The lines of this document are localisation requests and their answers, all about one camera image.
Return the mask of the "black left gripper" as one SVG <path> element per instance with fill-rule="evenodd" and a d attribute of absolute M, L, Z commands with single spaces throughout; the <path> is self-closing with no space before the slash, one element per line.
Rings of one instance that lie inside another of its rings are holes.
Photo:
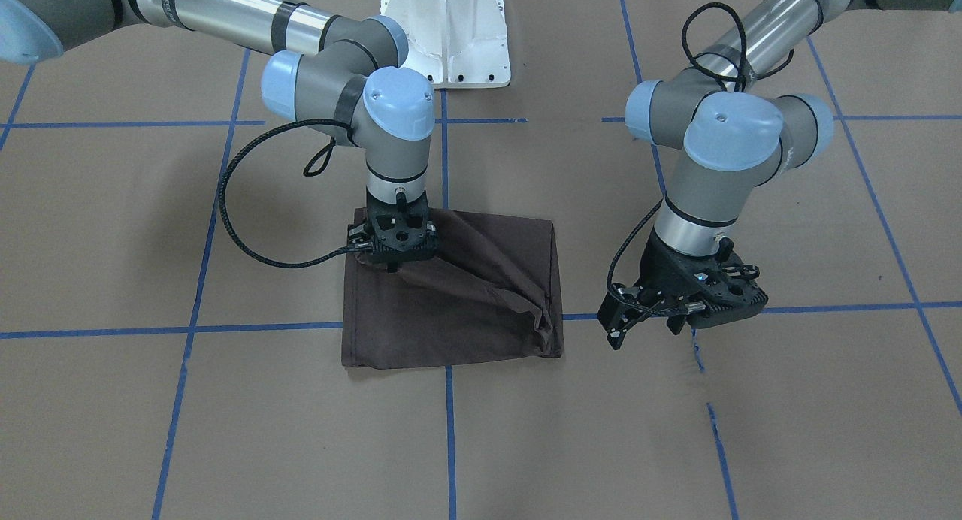
<path fill-rule="evenodd" d="M 615 351 L 633 325 L 649 318 L 666 318 L 667 329 L 678 336 L 687 326 L 694 331 L 752 318 L 769 301 L 757 284 L 758 267 L 743 262 L 728 237 L 715 254 L 693 257 L 651 234 L 639 272 L 633 285 L 611 283 L 597 312 Z"/>

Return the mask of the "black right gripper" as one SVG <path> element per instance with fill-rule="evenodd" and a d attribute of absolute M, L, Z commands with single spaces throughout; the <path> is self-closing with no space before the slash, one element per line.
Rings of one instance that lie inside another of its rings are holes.
<path fill-rule="evenodd" d="M 394 204 L 365 195 L 363 219 L 348 226 L 347 246 L 365 255 L 365 262 L 396 271 L 401 264 L 433 259 L 440 248 L 426 195 L 408 201 L 396 195 Z"/>

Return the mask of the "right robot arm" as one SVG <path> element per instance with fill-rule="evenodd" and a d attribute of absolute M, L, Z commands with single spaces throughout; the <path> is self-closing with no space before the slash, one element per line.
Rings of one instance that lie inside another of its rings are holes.
<path fill-rule="evenodd" d="M 408 45 L 395 20 L 352 20 L 295 0 L 2 0 L 2 58 L 18 65 L 66 51 L 126 26 L 175 27 L 268 55 L 262 103 L 285 124 L 251 140 L 219 179 L 217 208 L 238 249 L 261 263 L 296 269 L 254 252 L 231 225 L 227 190 L 241 161 L 265 140 L 297 128 L 330 137 L 306 164 L 325 170 L 337 146 L 365 152 L 365 211 L 337 254 L 363 254 L 395 271 L 436 256 L 439 237 L 425 191 L 434 93 L 405 68 Z"/>

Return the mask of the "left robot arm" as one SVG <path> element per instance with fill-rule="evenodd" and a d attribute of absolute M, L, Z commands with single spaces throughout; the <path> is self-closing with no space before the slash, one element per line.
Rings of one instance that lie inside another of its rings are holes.
<path fill-rule="evenodd" d="M 640 140 L 678 150 L 653 222 L 638 280 L 608 283 L 597 312 L 609 344 L 621 349 L 632 326 L 664 317 L 711 328 L 766 307 L 759 270 L 734 252 L 733 226 L 752 190 L 805 165 L 834 135 L 827 103 L 806 93 L 766 99 L 750 86 L 774 75 L 822 25 L 861 9 L 958 12 L 960 0 L 762 0 L 748 16 L 688 59 L 673 80 L 646 80 L 626 102 L 625 125 Z"/>

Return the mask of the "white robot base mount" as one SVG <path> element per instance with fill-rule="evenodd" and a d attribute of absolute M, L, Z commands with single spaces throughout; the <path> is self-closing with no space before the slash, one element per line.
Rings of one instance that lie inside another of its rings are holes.
<path fill-rule="evenodd" d="M 403 68 L 436 89 L 497 89 L 512 80 L 504 0 L 380 0 L 405 31 Z"/>

